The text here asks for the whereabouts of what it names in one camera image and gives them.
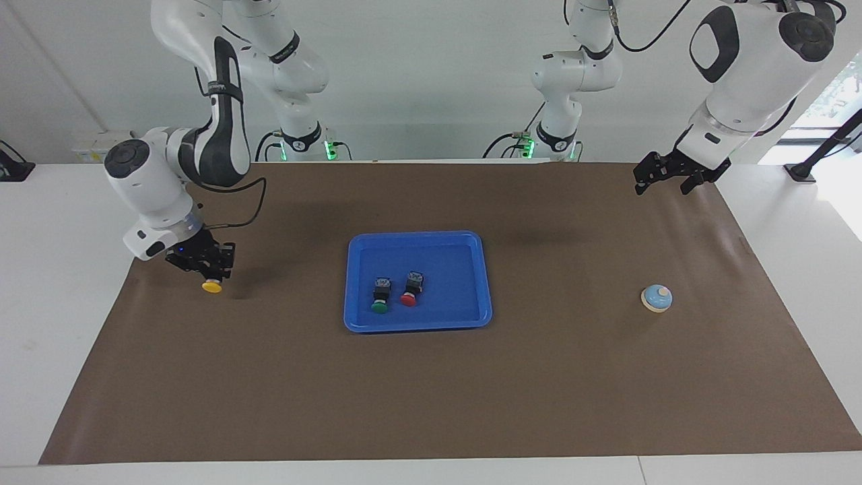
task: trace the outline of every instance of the white table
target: white table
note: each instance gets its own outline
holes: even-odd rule
[[[738,166],[719,187],[859,427],[862,241],[817,175],[824,184],[801,186],[780,167]],[[862,452],[35,467],[125,279],[133,220],[100,166],[41,165],[0,185],[0,484],[862,483]]]

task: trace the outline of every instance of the yellow button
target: yellow button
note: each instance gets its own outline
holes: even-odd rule
[[[207,293],[218,294],[222,292],[222,284],[216,280],[206,280],[201,288]]]

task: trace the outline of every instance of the plastic tray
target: plastic tray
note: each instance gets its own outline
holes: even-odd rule
[[[425,276],[414,307],[399,301],[407,273]],[[372,311],[374,281],[392,280],[389,311]],[[363,234],[347,251],[344,324],[357,333],[469,329],[492,316],[482,241],[470,231]]]

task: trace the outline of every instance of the black stand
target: black stand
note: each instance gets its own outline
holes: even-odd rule
[[[35,163],[14,161],[0,150],[0,182],[23,182],[35,167]]]
[[[790,175],[790,177],[797,181],[803,183],[813,184],[817,180],[811,176],[811,169],[814,168],[814,165],[817,165],[817,162],[823,160],[829,152],[832,151],[833,148],[837,147],[842,140],[847,138],[859,125],[862,124],[862,110],[856,111],[856,114],[851,116],[847,123],[844,123],[841,128],[838,128],[838,131],[835,132],[828,140],[823,142],[823,144],[813,153],[811,156],[804,162],[796,164],[796,165],[785,165],[784,170]]]

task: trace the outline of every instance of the robotic arm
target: robotic arm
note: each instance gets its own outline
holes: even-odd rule
[[[536,127],[535,156],[565,159],[574,149],[581,118],[578,92],[605,91],[622,76],[622,61],[614,50],[614,31],[608,0],[572,0],[569,32],[581,48],[543,56],[533,74],[533,85],[545,97],[544,114]]]
[[[203,73],[211,118],[200,129],[151,129],[112,148],[105,159],[109,182],[141,215],[123,238],[129,250],[144,261],[166,251],[171,264],[199,272],[211,293],[230,277],[234,245],[213,238],[185,186],[230,187],[248,172],[240,76],[278,108],[295,160],[325,158],[323,129],[307,97],[328,83],[322,60],[280,18],[280,0],[229,1],[252,33],[252,42],[234,41],[239,49],[223,35],[222,0],[153,0],[153,32]]]
[[[697,70],[713,84],[667,155],[634,169],[638,195],[653,183],[686,177],[688,194],[717,181],[730,155],[754,138],[807,86],[832,51],[835,15],[817,0],[735,3],[709,13],[691,40]]]

